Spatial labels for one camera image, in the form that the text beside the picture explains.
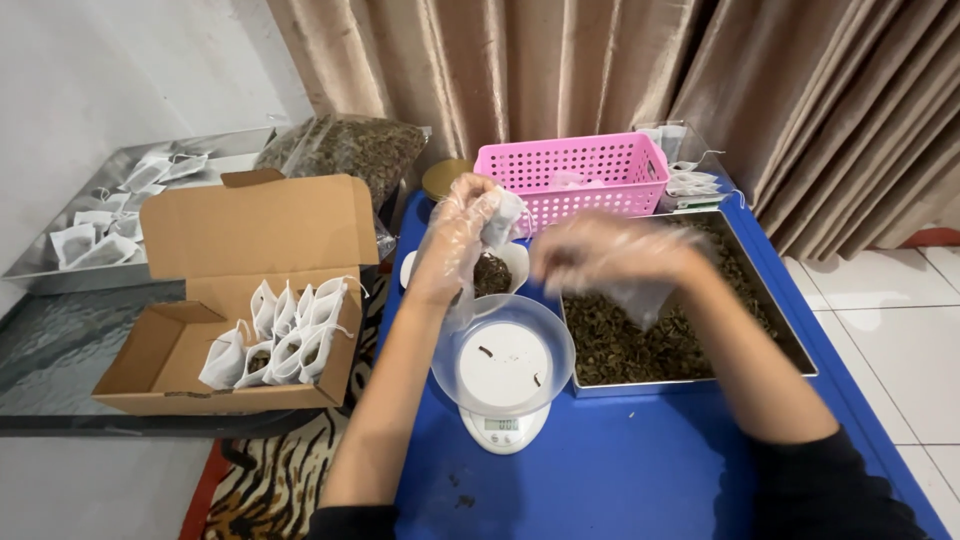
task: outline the hand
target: hand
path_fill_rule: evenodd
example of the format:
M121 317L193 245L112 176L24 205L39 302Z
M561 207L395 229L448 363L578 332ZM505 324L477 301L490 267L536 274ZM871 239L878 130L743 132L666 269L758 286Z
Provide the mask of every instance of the hand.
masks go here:
M417 250L407 297L446 308L467 284L480 258L480 231L499 208L496 183L464 173L450 194L430 214L430 225Z
M584 210L548 227L530 247L530 274L550 294L642 279L677 282L699 257L697 234L649 219Z

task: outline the tiled floor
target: tiled floor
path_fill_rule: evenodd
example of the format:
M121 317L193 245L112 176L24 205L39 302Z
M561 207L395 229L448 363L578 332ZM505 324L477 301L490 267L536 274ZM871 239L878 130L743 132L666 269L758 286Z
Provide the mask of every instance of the tiled floor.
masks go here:
M940 519L960 538L960 248L784 264Z

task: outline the pink plastic basket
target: pink plastic basket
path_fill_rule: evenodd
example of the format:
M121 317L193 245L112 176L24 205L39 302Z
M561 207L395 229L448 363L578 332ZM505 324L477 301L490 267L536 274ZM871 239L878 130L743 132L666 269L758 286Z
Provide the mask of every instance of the pink plastic basket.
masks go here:
M554 186L561 171L582 174L582 184ZM517 224L530 236L581 209L649 215L670 179L663 151L641 133L489 144L473 172L520 196L531 218Z

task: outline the person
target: person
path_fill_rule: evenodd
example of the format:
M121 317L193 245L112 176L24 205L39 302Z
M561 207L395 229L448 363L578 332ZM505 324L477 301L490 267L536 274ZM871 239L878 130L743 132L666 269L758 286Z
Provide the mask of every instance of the person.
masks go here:
M496 184L466 174L434 209L363 398L324 485L309 538L394 538L403 461L444 313L480 255ZM548 292L672 282L756 465L755 538L926 538L890 484L870 477L827 405L684 234L582 211L530 248Z

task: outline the cardboard box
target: cardboard box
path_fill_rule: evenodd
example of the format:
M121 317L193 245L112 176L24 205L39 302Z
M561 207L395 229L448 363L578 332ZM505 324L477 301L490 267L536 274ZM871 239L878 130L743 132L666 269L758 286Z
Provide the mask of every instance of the cardboard box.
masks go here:
M360 334L359 284L348 280L330 356L316 384L214 391L197 379L210 342L249 323L267 280L278 295L377 264L370 192L347 175L223 175L223 186L167 190L140 211L154 278L185 278L186 301L146 307L93 399L136 415L256 412L343 404Z

